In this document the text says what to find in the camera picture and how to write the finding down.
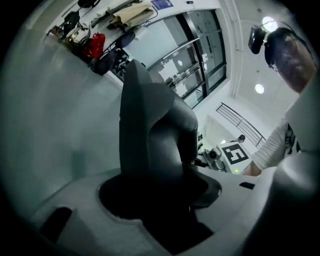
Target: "black slot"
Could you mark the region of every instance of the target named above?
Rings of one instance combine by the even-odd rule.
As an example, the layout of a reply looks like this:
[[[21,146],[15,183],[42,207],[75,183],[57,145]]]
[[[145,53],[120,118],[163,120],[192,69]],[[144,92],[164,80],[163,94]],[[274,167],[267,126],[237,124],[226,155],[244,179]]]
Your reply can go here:
[[[72,210],[67,207],[57,208],[42,225],[41,234],[56,243],[71,214]]]
[[[202,146],[203,146],[203,144],[200,143],[200,144],[198,145],[198,150],[200,150]]]
[[[241,187],[244,187],[246,189],[250,189],[250,190],[253,190],[254,187],[255,187],[255,184],[252,184],[252,183],[249,183],[249,182],[242,182],[240,184]]]

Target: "window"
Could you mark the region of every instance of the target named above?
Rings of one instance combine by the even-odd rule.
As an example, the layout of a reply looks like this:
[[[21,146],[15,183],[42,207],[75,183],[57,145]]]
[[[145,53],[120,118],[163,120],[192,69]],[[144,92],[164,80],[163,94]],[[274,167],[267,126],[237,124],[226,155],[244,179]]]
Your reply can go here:
[[[215,67],[225,62],[218,20],[210,10],[192,11],[189,15],[200,37],[202,50],[207,57],[207,72],[210,74]]]
[[[222,30],[214,10],[184,12],[147,26],[125,49],[194,108],[226,78]]]
[[[125,51],[149,68],[187,41],[187,36],[177,18],[171,17],[149,25],[141,40],[133,40]]]
[[[198,87],[191,95],[184,99],[190,108],[194,108],[204,99],[202,87]]]

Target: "metal railing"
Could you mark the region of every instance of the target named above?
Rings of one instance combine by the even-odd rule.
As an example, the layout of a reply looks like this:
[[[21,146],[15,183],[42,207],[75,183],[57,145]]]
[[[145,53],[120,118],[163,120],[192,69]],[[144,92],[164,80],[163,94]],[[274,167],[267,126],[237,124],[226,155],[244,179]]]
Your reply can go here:
[[[249,123],[231,107],[221,103],[216,111],[235,127],[237,127],[238,130],[241,131],[257,149],[261,148],[261,146],[266,142],[265,137],[263,137],[263,135],[251,123]]]

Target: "window frame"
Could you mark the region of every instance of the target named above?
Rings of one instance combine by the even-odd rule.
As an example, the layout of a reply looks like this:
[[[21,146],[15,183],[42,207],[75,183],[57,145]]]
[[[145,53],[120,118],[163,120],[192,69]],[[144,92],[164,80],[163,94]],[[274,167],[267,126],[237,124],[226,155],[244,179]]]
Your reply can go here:
[[[204,49],[201,45],[201,41],[200,41],[200,35],[198,34],[195,24],[191,19],[191,16],[189,15],[192,12],[201,12],[201,11],[210,11],[212,13],[213,19],[216,23],[216,27],[217,29],[212,31],[214,33],[217,33],[219,36],[219,40],[221,43],[221,50],[222,50],[222,63],[220,63],[218,66],[216,66],[213,70],[211,70],[210,72],[208,72],[208,70],[205,69],[204,66],[204,62],[203,62],[203,55],[205,54]],[[175,52],[178,51],[182,51],[188,48],[192,49],[194,58],[196,59],[196,61],[198,61],[199,63],[199,73],[201,75],[202,78],[202,82],[198,83],[197,85],[195,85],[193,88],[191,88],[183,97],[182,99],[186,99],[187,97],[189,97],[192,93],[194,93],[199,87],[202,87],[202,94],[203,97],[201,98],[201,100],[198,102],[198,104],[204,100],[210,93],[212,93],[226,78],[227,78],[227,61],[226,61],[226,50],[225,50],[225,43],[224,43],[224,38],[223,38],[223,34],[222,34],[222,29],[218,20],[218,17],[216,15],[216,11],[215,9],[204,9],[204,10],[194,10],[194,11],[189,11],[189,12],[183,12],[180,14],[175,14],[175,15],[170,15],[167,17],[164,17],[162,19],[156,20],[154,22],[151,22],[150,24],[147,25],[147,27],[152,26],[152,24],[155,24],[157,22],[172,18],[172,17],[176,17],[188,39],[188,41],[186,43],[184,43],[183,45],[179,45],[176,49],[174,49],[171,52],[168,52],[168,54],[166,54],[163,58],[158,59],[157,61],[155,61],[149,68],[148,70],[151,70],[152,68],[156,67],[157,65],[159,65],[161,62],[163,62],[163,60],[165,58],[167,58],[170,55],[173,55]],[[223,72],[223,77],[217,81],[212,87],[209,86],[209,77],[213,76],[214,74],[216,74],[217,72],[219,72],[221,69],[224,69]],[[188,76],[184,77],[178,81],[178,82],[182,82],[183,80],[187,79]],[[174,88],[173,86],[173,82],[168,84],[169,87]]]

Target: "ceiling light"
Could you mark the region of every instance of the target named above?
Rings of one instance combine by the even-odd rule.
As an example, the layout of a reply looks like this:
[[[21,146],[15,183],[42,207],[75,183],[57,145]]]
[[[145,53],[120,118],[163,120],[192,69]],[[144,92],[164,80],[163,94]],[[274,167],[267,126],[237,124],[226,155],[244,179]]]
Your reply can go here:
[[[258,93],[258,94],[263,94],[265,92],[265,88],[261,85],[261,84],[257,84],[255,86],[255,91]]]
[[[277,22],[275,22],[275,20],[269,16],[266,16],[262,19],[262,24],[263,27],[269,32],[273,32],[278,28]]]

